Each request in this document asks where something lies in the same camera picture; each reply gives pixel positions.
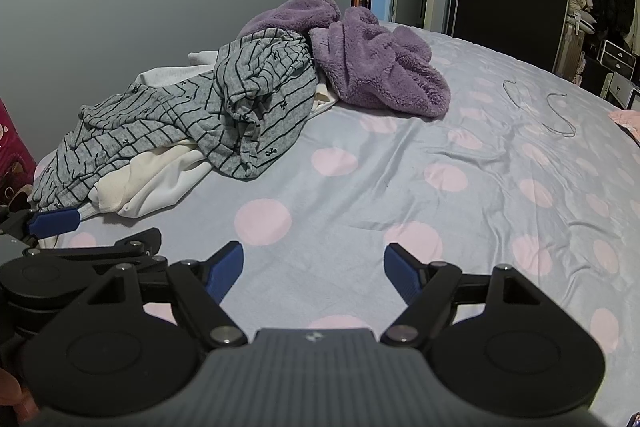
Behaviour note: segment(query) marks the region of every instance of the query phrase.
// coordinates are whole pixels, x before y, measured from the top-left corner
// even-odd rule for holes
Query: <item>purple fleece garment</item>
[[[388,107],[427,118],[443,116],[451,92],[430,64],[431,48],[405,26],[393,33],[366,8],[310,31],[314,58],[338,97],[370,109]]]
[[[311,28],[328,28],[329,24],[339,20],[340,9],[333,0],[288,0],[251,19],[238,38],[267,28],[306,33]]]

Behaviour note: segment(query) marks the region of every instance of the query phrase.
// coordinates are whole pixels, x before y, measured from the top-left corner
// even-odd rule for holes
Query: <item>red pillow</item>
[[[21,192],[30,194],[35,169],[33,157],[0,100],[0,204],[10,204]]]

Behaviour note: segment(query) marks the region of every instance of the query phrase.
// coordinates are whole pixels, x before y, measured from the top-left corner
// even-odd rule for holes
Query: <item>storage drawer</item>
[[[614,73],[609,86],[609,92],[615,97],[620,105],[624,108],[629,104],[631,99],[631,92],[633,91],[633,84],[630,80],[627,80],[621,74]]]
[[[613,55],[620,62],[624,62],[631,69],[633,69],[634,66],[636,65],[636,58],[631,53],[627,53],[622,48],[615,45],[613,42],[604,41],[602,46],[605,53],[608,53],[609,55]]]
[[[614,73],[619,73],[625,78],[631,78],[634,73],[634,68],[613,55],[609,55],[607,52],[602,54],[600,63],[608,70],[613,71]]]

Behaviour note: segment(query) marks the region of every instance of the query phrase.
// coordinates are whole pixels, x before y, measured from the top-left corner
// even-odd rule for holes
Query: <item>bed sheet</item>
[[[212,172],[174,208],[97,216],[60,244],[159,227],[161,253],[177,261],[240,240],[244,271],[223,308],[250,337],[266,326],[382,333],[404,309],[383,270],[392,241],[469,273],[511,263],[599,341],[607,376],[593,411],[626,425],[640,407],[638,146],[608,103],[573,84],[414,31],[452,91],[442,120],[338,105],[257,180]],[[575,137],[544,127],[571,134],[552,92],[566,94],[548,99]]]

